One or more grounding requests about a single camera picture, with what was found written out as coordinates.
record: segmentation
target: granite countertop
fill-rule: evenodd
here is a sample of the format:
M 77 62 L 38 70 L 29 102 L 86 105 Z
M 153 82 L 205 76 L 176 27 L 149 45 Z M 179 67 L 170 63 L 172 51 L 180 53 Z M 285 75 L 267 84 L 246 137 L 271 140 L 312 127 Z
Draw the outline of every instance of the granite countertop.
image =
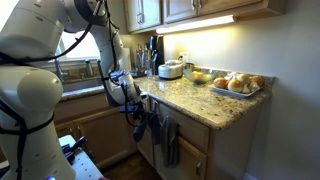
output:
M 144 77 L 136 79 L 136 83 L 155 100 L 211 128 L 223 130 L 271 96 L 273 78 L 264 78 L 264 88 L 246 98 L 214 92 L 212 84 L 195 85 L 184 77 L 174 81 Z

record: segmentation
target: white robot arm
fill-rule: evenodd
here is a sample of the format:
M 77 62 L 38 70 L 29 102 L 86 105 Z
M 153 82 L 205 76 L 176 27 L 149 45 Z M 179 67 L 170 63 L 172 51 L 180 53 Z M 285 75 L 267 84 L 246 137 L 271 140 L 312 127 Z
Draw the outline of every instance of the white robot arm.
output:
M 62 84 L 53 73 L 26 63 L 51 59 L 64 30 L 88 30 L 92 21 L 109 104 L 141 100 L 130 74 L 120 77 L 119 85 L 108 78 L 122 43 L 107 23 L 104 0 L 20 0 L 0 32 L 0 146 L 10 164 L 2 179 L 75 179 L 52 122 Z

